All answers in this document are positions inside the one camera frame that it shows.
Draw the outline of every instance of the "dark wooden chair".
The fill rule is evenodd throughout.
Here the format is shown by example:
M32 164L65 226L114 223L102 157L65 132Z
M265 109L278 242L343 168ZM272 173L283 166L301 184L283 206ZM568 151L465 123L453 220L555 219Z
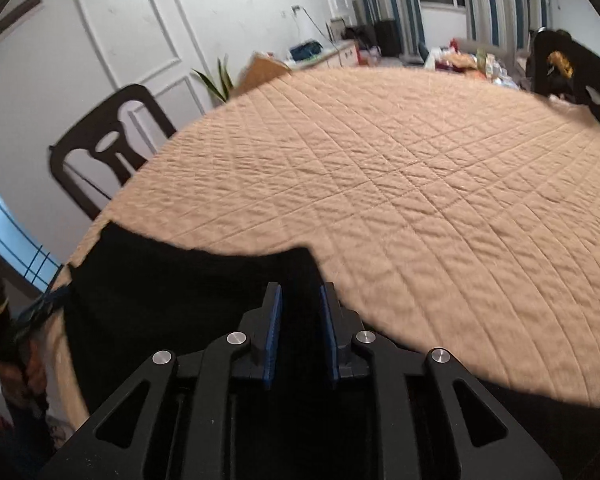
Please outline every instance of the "dark wooden chair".
M558 50L566 56L573 68L571 82L576 103L587 105L600 122L600 58L577 41L554 30L539 30L532 41L529 58L532 63L532 91L543 96L551 93L547 58Z
M92 220L95 220L96 216L100 214L100 208L78 186L72 175L85 181L106 198L110 197L69 165L66 158L73 150L84 149L94 159L109 166L116 175L120 186L123 186L131 177L131 173L118 157L122 156L136 171L146 162L146 159L129 145L125 127L118 119L120 107L129 101L141 102L167 138L176 132L173 124L149 91L144 86L133 84L110 95L76 123L55 145L49 147L51 175ZM98 143L111 132L117 132L118 138L105 149L97 151Z

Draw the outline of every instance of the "silver bolt head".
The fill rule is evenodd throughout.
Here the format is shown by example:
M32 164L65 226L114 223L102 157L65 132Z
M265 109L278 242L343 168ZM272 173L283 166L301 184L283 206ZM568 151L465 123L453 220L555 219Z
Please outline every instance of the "silver bolt head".
M156 352L154 354L152 360L157 365L165 365L169 361L171 361L171 352L169 352L168 350L160 350L159 352Z
M231 332L227 337L226 341L230 345L241 345L245 341L247 341L247 336L245 336L242 332Z
M356 339L361 343L368 345L376 340L376 334L371 332L371 330L361 330L356 334Z
M431 352L431 357L437 363L446 363L451 359L451 355L444 348L435 348Z

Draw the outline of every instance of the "black gripper frame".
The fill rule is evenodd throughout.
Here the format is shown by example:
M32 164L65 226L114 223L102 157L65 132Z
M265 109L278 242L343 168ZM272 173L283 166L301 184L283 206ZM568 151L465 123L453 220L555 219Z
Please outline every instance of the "black gripper frame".
M538 444L449 352L423 355L379 333L358 336L362 322L340 306L333 283L320 295L331 384L362 381L374 390L377 478L560 480ZM203 351L170 352L168 362L163 352L147 359L49 461L40 480L233 480L230 381L271 386L281 314L282 289L269 283L262 307L242 317L242 343L234 333ZM131 415L134 397L138 411ZM137 422L129 431L110 431L124 426L125 417Z
M562 478L541 447L450 352L400 349L369 331L358 338L365 328L357 313L340 306L333 283L325 283L320 294L333 386L372 378L379 479Z
M166 471L160 473L162 478L228 479L230 379L260 381L264 388L270 387L281 314L282 288L269 283L262 306L242 316L238 327L246 336L242 343L229 343L229 339L240 341L233 333L233 338L223 335L203 351L178 357L169 352L171 358L164 364L158 364L164 359L157 355L163 352L149 357L45 465L39 479L145 480L154 478L148 468L155 463ZM194 388L189 403L180 392L187 385ZM124 407L132 396L141 397L139 416L133 414L135 427L126 435L107 431L107 426L124 424L125 416L133 416ZM187 427L180 428L186 419ZM183 460L172 464L178 446L184 446Z

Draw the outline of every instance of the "potted plant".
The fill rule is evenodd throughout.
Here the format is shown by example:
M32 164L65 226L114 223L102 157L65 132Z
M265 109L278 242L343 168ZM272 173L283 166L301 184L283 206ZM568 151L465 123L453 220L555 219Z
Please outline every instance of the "potted plant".
M220 86L216 86L216 83L210 79L208 76L199 72L196 69L193 69L193 72L202 80L202 82L206 85L206 88L211 92L211 95L220 99L223 103L227 102L230 97L231 90L234 89L234 84L231 81L231 77L226 70L228 56L224 56L224 63L220 61L218 58L218 77L220 78Z

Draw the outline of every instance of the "beige quilted tablecloth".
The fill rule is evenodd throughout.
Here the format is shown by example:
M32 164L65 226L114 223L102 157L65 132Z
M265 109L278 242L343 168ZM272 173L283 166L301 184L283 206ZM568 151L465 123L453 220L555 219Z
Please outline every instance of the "beige quilted tablecloth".
M218 253L306 245L397 340L600 405L600 127L584 108L421 70L296 73L173 137L73 263L110 220ZM49 335L79 426L61 317Z

